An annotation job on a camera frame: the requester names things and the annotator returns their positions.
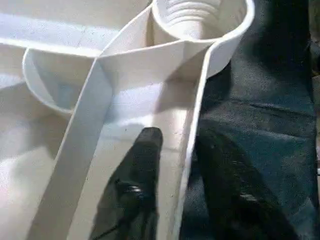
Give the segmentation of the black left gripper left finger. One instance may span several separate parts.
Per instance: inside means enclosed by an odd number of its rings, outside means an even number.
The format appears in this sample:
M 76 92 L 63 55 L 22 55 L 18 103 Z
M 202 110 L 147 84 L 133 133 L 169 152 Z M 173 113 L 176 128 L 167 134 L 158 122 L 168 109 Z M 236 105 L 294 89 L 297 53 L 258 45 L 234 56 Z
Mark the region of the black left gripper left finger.
M 108 180 L 97 205 L 91 240 L 155 240 L 163 133 L 141 130 Z

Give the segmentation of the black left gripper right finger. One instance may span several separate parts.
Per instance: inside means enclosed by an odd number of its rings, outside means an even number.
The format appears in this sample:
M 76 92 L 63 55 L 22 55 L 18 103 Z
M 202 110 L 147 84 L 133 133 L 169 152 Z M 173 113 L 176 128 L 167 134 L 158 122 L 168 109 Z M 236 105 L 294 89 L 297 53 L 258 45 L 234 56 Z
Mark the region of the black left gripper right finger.
M 299 239 L 277 197 L 231 139 L 201 130 L 196 155 L 216 240 Z

